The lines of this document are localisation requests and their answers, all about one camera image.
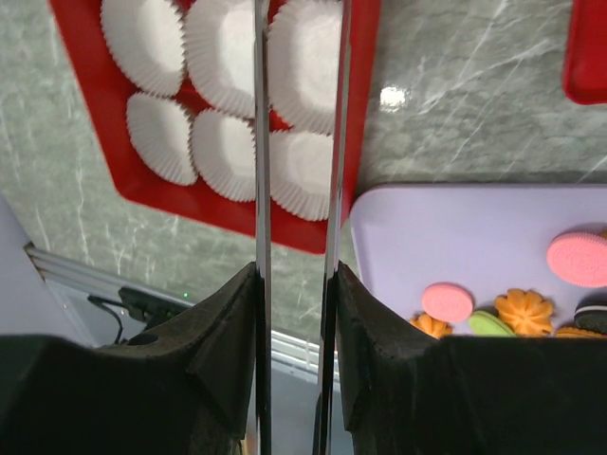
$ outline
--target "red container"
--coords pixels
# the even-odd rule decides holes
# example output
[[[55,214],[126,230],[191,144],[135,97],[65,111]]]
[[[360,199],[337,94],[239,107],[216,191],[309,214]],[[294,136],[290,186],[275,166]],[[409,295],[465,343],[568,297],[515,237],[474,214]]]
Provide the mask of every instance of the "red container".
[[[272,0],[270,18],[285,0]],[[366,117],[377,25],[378,0],[352,0],[352,60],[343,185],[344,222],[354,203]],[[202,178],[190,187],[168,183],[138,157],[126,128],[126,102],[137,88],[112,60],[101,32],[101,0],[49,0],[67,53],[83,91],[114,185],[126,199],[196,221],[255,235],[255,203],[236,203],[215,193]],[[193,0],[179,0],[188,9]],[[177,100],[196,114],[210,105],[186,80]],[[286,125],[272,113],[272,128]],[[272,241],[310,253],[325,251],[327,222],[308,222],[272,202]]]
[[[574,0],[562,87],[579,104],[607,102],[606,0]]]

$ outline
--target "white tray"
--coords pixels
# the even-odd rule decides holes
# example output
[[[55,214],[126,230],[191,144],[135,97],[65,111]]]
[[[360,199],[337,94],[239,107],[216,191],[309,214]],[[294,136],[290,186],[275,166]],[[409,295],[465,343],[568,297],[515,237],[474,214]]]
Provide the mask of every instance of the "white tray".
[[[559,279],[546,250],[564,232],[607,228],[607,186],[386,186],[359,198],[351,225],[362,282],[405,319],[422,312],[428,285],[453,282],[477,309],[534,289],[555,303],[558,328],[600,290]],[[465,321],[453,327],[471,333]]]

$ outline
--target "pink cookie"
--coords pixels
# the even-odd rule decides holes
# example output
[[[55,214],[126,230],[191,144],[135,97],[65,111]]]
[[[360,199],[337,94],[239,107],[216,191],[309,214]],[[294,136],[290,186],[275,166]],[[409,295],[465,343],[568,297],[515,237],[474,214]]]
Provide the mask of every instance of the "pink cookie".
[[[435,319],[445,322],[461,322],[472,314],[470,293],[460,286],[439,282],[428,286],[421,298],[421,306]]]
[[[562,280],[581,287],[607,286],[607,239],[584,232],[552,241],[546,260]]]

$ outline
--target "orange cookie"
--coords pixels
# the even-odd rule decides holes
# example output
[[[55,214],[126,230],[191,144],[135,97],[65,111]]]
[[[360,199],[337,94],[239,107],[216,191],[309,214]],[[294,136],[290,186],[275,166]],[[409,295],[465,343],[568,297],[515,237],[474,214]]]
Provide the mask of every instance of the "orange cookie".
[[[550,316],[554,307],[537,292],[509,289],[507,296],[495,300],[495,308],[517,335],[540,337],[552,333]]]
[[[589,330],[582,330],[576,327],[561,327],[554,333],[555,337],[558,338],[605,338],[605,335],[591,332]]]
[[[409,322],[413,327],[418,328],[424,334],[428,334],[435,338],[442,338],[453,332],[452,327],[449,326],[447,322],[434,319],[426,313],[420,315],[417,319],[410,319]]]

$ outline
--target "white cupcake liner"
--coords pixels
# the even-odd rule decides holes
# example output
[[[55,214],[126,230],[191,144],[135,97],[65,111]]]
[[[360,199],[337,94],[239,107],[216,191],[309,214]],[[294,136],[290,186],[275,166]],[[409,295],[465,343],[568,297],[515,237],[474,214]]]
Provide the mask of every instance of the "white cupcake liner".
[[[270,26],[269,98],[297,129],[335,130],[341,17],[341,2],[291,0]]]
[[[196,0],[186,18],[193,86],[217,109],[255,117],[253,0]]]
[[[269,138],[270,194],[289,213],[307,221],[329,216],[333,138],[279,131]]]
[[[112,58],[138,88],[162,97],[179,91],[184,33],[172,0],[103,0],[101,28]]]
[[[126,104],[131,143],[156,175],[176,185],[195,183],[190,153],[190,115],[172,100],[136,93]]]
[[[235,202],[255,199],[253,131],[239,118],[207,109],[193,123],[193,162],[207,185]]]

